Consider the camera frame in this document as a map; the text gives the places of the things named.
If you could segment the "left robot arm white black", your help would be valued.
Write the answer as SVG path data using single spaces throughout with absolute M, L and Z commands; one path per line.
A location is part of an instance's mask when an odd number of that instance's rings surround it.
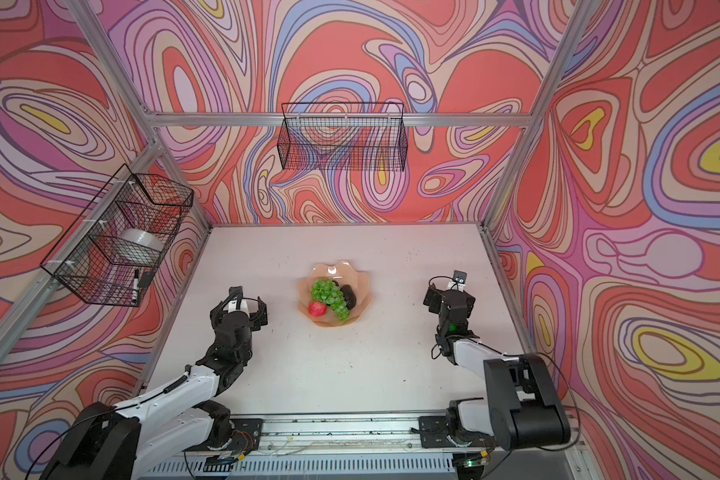
M 190 447 L 227 449 L 235 429 L 215 399 L 252 359 L 252 335 L 267 325 L 267 305 L 236 286 L 209 317 L 214 340 L 199 360 L 137 397 L 86 407 L 54 441 L 41 478 L 137 479 Z

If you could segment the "green fake grape bunch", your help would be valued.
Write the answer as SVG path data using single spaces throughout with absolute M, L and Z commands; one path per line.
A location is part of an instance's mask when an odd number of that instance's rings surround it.
M 331 310 L 340 323 L 343 323 L 349 319 L 350 310 L 346 308 L 346 304 L 340 291 L 340 287 L 333 280 L 327 278 L 317 279 L 312 284 L 312 287 L 310 289 L 310 295 L 311 302 L 320 301 L 326 304 L 328 306 L 327 313 L 329 310 Z

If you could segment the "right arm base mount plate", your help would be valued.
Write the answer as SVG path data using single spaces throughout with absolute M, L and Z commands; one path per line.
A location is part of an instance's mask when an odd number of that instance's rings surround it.
M 420 416 L 410 431 L 424 449 L 493 450 L 497 446 L 492 436 L 456 428 L 445 415 Z

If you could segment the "red fake apple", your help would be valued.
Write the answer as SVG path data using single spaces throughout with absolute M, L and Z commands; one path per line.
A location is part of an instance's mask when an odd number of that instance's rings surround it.
M 328 310 L 328 306 L 320 301 L 312 301 L 308 306 L 308 313 L 315 318 L 323 317 Z

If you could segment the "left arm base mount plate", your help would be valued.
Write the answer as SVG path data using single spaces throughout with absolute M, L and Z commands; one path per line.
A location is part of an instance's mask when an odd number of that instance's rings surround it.
M 236 418 L 212 428 L 206 448 L 220 458 L 248 455 L 259 448 L 264 420 Z

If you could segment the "pink plastic fruit bowl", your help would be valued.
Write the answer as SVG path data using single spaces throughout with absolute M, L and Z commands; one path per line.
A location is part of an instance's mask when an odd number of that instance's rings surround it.
M 332 277 L 328 273 L 328 268 L 336 266 L 338 275 Z M 340 323 L 334 313 L 329 310 L 328 313 L 320 318 L 312 317 L 308 313 L 308 306 L 311 303 L 310 289 L 312 284 L 319 278 L 327 278 L 337 283 L 339 287 L 343 285 L 350 285 L 354 290 L 357 297 L 357 305 L 354 309 L 350 310 L 350 317 L 347 321 Z M 297 292 L 298 292 L 298 310 L 309 319 L 313 324 L 320 327 L 340 327 L 351 324 L 358 320 L 363 313 L 370 306 L 373 296 L 370 288 L 370 276 L 367 272 L 356 270 L 349 262 L 341 261 L 335 264 L 316 264 L 311 273 L 302 279 L 297 281 Z

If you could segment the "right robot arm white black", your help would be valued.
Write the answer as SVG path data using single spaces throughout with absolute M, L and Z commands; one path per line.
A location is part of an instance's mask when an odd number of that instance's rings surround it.
M 484 384 L 485 393 L 452 400 L 444 435 L 457 445 L 490 437 L 505 451 L 564 446 L 572 430 L 546 362 L 536 353 L 508 354 L 482 342 L 469 328 L 476 299 L 452 280 L 428 285 L 423 305 L 438 316 L 434 359 L 444 358 Z

